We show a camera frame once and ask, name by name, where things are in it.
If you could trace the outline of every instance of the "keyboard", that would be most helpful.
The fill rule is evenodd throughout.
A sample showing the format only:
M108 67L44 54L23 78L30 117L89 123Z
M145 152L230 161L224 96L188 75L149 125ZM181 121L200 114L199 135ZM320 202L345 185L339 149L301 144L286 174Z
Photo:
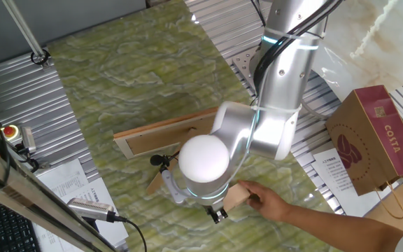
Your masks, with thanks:
M32 222L2 204L0 252L40 252Z

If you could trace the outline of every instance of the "marble table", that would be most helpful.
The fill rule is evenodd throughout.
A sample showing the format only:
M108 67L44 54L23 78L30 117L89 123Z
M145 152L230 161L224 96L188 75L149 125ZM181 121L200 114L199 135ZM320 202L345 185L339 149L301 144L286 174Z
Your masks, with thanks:
M91 28L48 45L94 163L120 214L138 224L150 251L329 251L330 246L249 206L215 225L192 201L176 205L149 157L127 160L113 134L250 97L180 0ZM292 155L250 156L236 179L259 181L290 203L332 211ZM126 226L132 251L142 251Z

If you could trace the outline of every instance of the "microphone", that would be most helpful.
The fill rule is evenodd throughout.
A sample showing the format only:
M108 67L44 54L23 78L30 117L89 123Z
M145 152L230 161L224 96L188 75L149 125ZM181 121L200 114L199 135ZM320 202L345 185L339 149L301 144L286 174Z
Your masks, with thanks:
M68 207L85 218L101 220L113 223L115 221L125 222L125 218L116 216L115 208L109 204L93 202L86 199L73 198L68 202Z

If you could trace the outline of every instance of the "human hand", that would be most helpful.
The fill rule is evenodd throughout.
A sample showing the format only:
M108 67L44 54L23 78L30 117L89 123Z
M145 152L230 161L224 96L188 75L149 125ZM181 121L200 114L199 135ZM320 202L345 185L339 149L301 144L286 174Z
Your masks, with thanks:
M285 220L292 205L285 202L276 192L254 181L239 181L239 183L251 193L246 204L253 207L266 219Z

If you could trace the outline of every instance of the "red button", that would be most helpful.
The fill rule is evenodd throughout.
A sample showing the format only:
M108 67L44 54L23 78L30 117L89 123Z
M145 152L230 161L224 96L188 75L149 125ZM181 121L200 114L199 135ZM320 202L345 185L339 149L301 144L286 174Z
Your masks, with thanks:
M15 134L15 130L11 126L7 126L4 128L4 134L6 137L11 137Z

